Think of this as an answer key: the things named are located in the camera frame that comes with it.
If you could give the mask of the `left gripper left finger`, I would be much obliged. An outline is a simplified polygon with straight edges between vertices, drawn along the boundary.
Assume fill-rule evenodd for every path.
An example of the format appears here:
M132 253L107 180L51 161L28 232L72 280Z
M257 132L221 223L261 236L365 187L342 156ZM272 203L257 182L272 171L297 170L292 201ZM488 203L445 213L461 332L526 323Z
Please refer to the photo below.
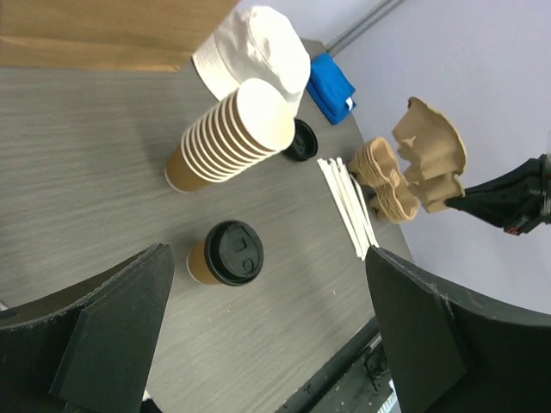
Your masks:
M138 412L175 272L157 243L1 313L3 412Z

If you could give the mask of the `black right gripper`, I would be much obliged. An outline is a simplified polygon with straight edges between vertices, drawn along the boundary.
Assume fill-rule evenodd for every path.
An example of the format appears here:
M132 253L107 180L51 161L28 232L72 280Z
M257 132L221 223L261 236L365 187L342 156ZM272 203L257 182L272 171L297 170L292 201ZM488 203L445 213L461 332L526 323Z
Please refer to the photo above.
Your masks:
M445 201L510 235L550 224L550 154L530 158L514 170Z

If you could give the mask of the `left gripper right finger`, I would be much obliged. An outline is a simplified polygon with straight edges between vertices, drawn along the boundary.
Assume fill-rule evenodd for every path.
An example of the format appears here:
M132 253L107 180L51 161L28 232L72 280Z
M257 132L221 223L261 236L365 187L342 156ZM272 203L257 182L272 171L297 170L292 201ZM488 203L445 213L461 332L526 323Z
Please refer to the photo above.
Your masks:
M372 247L371 301L404 412L548 412L550 316Z

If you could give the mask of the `brown cardboard cup carrier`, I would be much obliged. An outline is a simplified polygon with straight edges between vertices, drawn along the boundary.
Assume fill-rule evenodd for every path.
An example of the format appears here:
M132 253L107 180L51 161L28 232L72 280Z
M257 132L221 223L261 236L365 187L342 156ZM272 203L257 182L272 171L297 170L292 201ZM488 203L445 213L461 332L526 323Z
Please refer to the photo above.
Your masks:
M447 200L465 195L459 176L467 166L467 150L443 113L412 96L392 134L399 156L410 163L404 172L409 189L427 213L439 213Z

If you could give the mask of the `single brown paper cup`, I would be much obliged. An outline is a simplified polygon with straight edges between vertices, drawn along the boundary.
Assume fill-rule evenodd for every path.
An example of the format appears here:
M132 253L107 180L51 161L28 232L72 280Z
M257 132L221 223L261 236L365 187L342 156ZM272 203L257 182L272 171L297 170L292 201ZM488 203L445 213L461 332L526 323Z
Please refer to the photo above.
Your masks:
M206 239L203 238L188 253L186 266L189 276L197 283L218 286L221 282L214 276L206 261Z

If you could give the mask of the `black plastic cup lid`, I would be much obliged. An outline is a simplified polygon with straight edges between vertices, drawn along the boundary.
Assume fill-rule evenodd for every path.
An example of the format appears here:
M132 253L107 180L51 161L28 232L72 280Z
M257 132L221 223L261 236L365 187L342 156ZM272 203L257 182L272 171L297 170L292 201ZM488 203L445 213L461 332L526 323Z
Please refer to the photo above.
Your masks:
M242 287L253 282L263 268L263 243L245 222L225 220L207 234L204 256L208 270L219 283Z

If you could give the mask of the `stack of cardboard cup carriers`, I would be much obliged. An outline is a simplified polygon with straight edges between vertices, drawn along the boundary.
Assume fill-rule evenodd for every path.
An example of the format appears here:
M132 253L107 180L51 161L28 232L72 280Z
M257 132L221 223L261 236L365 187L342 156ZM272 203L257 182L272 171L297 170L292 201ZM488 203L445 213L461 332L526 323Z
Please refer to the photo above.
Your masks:
M361 185L375 191L369 205L380 219L399 224L417 216L419 200L408 188L408 181L401 174L398 159L386 139L370 140L356 151L347 168Z

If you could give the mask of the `white wrapped straws bundle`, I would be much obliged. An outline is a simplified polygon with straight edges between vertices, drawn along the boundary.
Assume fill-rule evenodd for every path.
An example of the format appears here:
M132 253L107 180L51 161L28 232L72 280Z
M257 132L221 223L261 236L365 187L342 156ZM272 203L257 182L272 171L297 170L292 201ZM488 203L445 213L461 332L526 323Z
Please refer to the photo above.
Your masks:
M356 257L364 262L369 248L378 247L379 243L362 188L347 170L341 157L318 158L317 164L348 232Z

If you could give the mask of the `blue folded cloth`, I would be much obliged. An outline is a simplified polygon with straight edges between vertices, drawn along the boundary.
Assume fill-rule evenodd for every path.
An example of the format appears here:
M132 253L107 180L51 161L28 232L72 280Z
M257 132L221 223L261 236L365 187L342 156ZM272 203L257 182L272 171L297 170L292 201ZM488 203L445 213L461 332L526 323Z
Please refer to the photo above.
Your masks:
M341 123L356 107L355 87L328 53L311 62L306 90L332 125Z

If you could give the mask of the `stack of black lids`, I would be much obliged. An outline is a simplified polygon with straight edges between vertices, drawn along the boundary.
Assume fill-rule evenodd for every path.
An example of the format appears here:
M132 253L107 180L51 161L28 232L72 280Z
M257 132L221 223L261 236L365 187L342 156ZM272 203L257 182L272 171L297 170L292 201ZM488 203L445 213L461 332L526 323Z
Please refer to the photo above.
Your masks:
M314 130L303 120L294 120L294 138L283 154L295 161L304 162L317 155L319 142Z

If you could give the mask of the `stack of paper cups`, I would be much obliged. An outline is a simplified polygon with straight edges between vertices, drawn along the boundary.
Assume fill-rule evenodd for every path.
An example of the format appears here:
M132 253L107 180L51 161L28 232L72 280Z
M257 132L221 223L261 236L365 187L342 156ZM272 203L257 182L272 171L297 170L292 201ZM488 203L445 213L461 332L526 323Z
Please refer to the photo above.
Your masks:
M259 78L244 81L182 135L164 177L177 192L222 183L286 150L294 117L282 94Z

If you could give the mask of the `white bucket hat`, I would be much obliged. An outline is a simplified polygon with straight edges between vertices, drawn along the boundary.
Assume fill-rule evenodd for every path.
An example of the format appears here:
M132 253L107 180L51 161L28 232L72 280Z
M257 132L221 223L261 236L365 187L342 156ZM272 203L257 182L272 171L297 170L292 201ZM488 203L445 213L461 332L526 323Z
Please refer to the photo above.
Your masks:
M222 100L249 78L274 86L297 115L311 74L311 59L290 20L256 5L233 11L192 55L202 82Z

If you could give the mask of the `brown paper bag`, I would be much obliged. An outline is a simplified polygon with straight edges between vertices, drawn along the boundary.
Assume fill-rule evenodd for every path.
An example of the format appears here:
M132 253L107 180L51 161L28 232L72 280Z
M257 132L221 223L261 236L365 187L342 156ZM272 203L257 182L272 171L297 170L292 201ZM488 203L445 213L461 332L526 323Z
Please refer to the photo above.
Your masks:
M1 64L176 72L235 5L226 0L3 0Z

